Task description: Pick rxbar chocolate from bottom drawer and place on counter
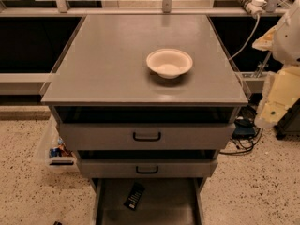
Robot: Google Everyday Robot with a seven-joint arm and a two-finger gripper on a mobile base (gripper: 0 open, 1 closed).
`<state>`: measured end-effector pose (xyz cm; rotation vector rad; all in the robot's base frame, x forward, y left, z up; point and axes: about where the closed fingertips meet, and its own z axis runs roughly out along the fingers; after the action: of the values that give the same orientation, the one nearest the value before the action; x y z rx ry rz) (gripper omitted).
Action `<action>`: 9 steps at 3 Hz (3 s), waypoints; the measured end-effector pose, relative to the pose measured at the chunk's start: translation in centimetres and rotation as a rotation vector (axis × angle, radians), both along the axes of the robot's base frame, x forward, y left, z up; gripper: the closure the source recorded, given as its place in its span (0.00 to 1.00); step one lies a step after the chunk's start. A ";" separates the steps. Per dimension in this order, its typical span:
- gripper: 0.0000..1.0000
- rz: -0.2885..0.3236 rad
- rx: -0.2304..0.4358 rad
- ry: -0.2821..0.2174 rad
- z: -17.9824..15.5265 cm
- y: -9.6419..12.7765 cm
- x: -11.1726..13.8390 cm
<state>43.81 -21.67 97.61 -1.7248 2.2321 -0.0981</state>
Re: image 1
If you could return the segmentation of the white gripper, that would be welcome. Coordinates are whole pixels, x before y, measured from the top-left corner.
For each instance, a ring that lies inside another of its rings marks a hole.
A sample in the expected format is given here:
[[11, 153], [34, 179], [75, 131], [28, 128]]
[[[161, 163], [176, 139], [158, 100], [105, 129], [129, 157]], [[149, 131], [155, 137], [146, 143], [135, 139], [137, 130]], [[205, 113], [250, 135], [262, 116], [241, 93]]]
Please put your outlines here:
[[[277, 30], [271, 27], [252, 43], [259, 51], [272, 51], [273, 38]], [[275, 126], [300, 98], [300, 67], [284, 66], [279, 72], [268, 72], [262, 89], [262, 100], [254, 123], [258, 128]]]

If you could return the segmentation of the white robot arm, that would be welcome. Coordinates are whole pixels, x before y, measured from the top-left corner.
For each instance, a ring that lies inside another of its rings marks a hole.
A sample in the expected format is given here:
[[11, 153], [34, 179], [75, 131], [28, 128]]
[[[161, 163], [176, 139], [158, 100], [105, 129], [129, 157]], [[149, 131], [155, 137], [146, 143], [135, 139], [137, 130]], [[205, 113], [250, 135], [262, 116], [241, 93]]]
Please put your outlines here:
[[300, 98], [300, 0], [252, 47], [269, 51], [283, 65], [277, 73], [267, 74], [254, 120], [259, 128], [271, 128]]

